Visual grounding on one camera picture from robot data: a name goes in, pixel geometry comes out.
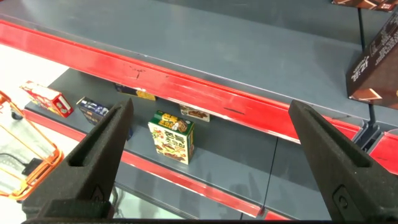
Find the orange shopping basket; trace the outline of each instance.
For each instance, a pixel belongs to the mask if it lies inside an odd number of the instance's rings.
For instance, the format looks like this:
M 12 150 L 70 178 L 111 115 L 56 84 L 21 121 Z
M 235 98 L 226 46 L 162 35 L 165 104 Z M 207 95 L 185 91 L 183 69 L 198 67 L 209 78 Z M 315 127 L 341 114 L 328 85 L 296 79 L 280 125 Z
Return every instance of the orange shopping basket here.
M 59 165 L 63 153 L 1 91 L 0 117 L 0 196 L 24 200 Z

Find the red snack box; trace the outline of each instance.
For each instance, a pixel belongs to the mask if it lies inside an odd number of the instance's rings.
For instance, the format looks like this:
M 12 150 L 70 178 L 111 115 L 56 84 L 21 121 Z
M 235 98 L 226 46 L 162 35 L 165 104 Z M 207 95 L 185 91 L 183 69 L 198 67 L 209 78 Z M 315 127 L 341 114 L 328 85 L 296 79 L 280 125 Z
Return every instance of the red snack box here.
M 21 85 L 20 88 L 28 92 L 29 98 L 33 103 L 63 116 L 64 118 L 68 117 L 73 112 L 73 108 L 65 97 L 63 97 L 62 93 L 58 91 L 51 90 L 32 81 L 27 81 L 25 84 Z

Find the chocolate box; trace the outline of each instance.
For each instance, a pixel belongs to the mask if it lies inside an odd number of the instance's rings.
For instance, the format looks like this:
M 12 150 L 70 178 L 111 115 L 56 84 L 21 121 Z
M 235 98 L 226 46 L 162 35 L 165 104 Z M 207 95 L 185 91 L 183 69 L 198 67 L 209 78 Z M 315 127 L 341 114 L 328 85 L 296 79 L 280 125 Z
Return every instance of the chocolate box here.
M 193 155 L 192 121 L 157 111 L 148 127 L 154 138 L 157 153 L 188 164 Z
M 33 103 L 48 109 L 64 118 L 68 117 L 73 108 L 68 103 L 62 93 L 51 90 L 32 81 L 27 81 L 19 88 L 25 90 L 29 94 L 29 98 Z
M 117 84 L 117 83 L 114 84 L 114 87 L 120 93 L 125 93 L 125 94 L 132 95 L 132 96 L 138 96 L 139 98 L 144 98 L 147 100 L 156 100 L 156 96 L 149 94 L 142 90 L 136 90 L 136 89 L 124 86 L 124 85 Z
M 196 110 L 195 108 L 191 108 L 189 106 L 180 105 L 181 114 L 191 116 L 192 118 L 201 119 L 202 121 L 209 122 L 210 121 L 210 114 Z
M 349 98 L 398 109 L 398 13 L 347 73 Z
M 391 12 L 397 6 L 398 0 L 332 0 L 332 3 L 342 6 Z
M 106 115 L 109 109 L 93 100 L 83 97 L 76 103 L 80 111 L 86 117 L 87 121 L 92 125 L 97 125 L 97 123 Z M 127 140 L 132 137 L 132 129 L 129 129 L 127 134 Z

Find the gray metal shelf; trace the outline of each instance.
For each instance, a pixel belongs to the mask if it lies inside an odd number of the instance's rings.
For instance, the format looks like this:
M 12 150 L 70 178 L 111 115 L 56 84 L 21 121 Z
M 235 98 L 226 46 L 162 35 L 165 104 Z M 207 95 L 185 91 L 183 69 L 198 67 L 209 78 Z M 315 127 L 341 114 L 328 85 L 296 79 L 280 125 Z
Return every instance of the gray metal shelf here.
M 278 140 L 266 208 L 299 220 L 331 220 L 300 145 Z
M 121 189 L 184 218 L 204 220 L 241 218 L 241 212 L 123 162 L 119 165 L 115 182 Z
M 129 98 L 118 93 L 111 82 L 72 69 L 49 87 L 61 91 L 73 105 L 83 96 L 109 107 Z M 207 123 L 186 117 L 196 122 L 195 154 L 187 166 L 156 153 L 147 126 L 157 110 L 180 116 L 178 104 L 163 99 L 154 102 L 136 97 L 133 103 L 134 134 L 126 143 L 125 150 L 248 202 L 259 206 L 264 204 L 276 137 L 221 118 L 213 117 Z M 26 108 L 84 133 L 93 127 L 78 108 L 66 119 L 33 103 Z
M 15 0 L 0 18 L 350 123 L 369 118 L 345 88 L 358 11 L 327 0 Z

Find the red shelf edge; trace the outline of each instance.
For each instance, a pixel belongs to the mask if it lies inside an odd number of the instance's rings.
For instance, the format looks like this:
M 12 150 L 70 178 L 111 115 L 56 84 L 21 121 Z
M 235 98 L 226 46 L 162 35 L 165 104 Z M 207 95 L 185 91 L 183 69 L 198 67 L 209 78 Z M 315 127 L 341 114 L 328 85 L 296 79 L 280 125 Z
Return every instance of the red shelf edge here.
M 279 215 L 275 212 L 268 211 L 264 220 L 290 220 L 282 215 Z
M 398 175 L 398 136 L 385 132 L 369 155 L 390 173 Z
M 26 119 L 45 126 L 46 128 L 52 129 L 53 131 L 70 137 L 76 141 L 81 141 L 86 136 L 86 134 L 82 132 L 65 126 L 64 124 L 58 123 L 52 119 L 46 118 L 45 116 L 39 115 L 33 111 L 24 110 L 24 114 Z M 129 152 L 123 152 L 121 161 L 252 217 L 256 217 L 261 210 L 261 207 L 258 205 L 254 205 L 245 200 L 234 197 L 221 190 L 210 187 L 185 175 L 149 162 Z
M 0 43 L 299 143 L 289 105 L 0 20 Z M 361 127 L 326 118 L 350 139 Z

